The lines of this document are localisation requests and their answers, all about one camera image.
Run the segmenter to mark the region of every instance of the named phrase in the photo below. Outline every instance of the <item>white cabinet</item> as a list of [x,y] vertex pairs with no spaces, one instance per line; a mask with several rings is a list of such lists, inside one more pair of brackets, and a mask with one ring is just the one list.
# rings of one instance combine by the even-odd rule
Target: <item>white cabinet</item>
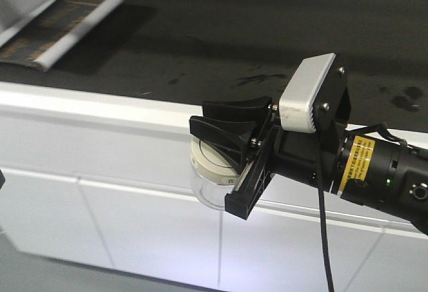
[[428,240],[384,234],[347,292],[426,291]]
[[193,196],[81,180],[114,267],[217,287],[220,212]]
[[1,121],[3,165],[189,187],[190,134],[19,114]]
[[[380,231],[328,225],[336,291],[344,290]],[[257,207],[247,221],[225,214],[220,289],[327,291],[321,246],[317,218]]]
[[6,183],[0,192],[0,225],[18,250],[112,266],[76,178],[2,171]]

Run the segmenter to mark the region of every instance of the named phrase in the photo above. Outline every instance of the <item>screw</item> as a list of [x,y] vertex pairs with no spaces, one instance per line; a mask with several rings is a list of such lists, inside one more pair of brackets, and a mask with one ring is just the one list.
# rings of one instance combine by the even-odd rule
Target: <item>screw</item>
[[322,103],[321,109],[323,112],[328,112],[328,110],[330,109],[330,104],[329,103]]
[[261,140],[257,141],[257,138],[252,138],[251,139],[251,147],[261,147],[261,145],[263,144],[263,142]]

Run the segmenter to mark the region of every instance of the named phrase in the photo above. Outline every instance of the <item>black countertop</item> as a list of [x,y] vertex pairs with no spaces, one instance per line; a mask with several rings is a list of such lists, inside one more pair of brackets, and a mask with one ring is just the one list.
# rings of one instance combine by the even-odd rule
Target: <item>black countertop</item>
[[47,73],[0,80],[186,104],[278,100],[305,57],[348,59],[350,122],[428,132],[426,0],[125,0]]

